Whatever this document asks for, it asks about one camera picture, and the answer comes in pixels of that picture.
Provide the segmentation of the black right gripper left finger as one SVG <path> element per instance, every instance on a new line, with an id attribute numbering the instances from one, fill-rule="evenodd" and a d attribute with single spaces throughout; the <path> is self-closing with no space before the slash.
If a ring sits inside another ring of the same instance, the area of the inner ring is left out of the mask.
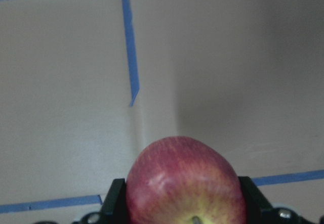
<path id="1" fill-rule="evenodd" d="M 124 178 L 117 178 L 112 181 L 100 211 L 104 215 L 106 223 L 128 223 L 126 181 Z"/>

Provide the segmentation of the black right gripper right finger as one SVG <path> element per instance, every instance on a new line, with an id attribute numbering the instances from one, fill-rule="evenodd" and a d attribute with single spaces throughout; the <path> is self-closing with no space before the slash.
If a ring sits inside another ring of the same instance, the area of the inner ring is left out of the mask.
<path id="1" fill-rule="evenodd" d="M 238 179 L 246 202 L 247 223 L 270 223 L 271 203 L 250 177 L 239 176 Z"/>

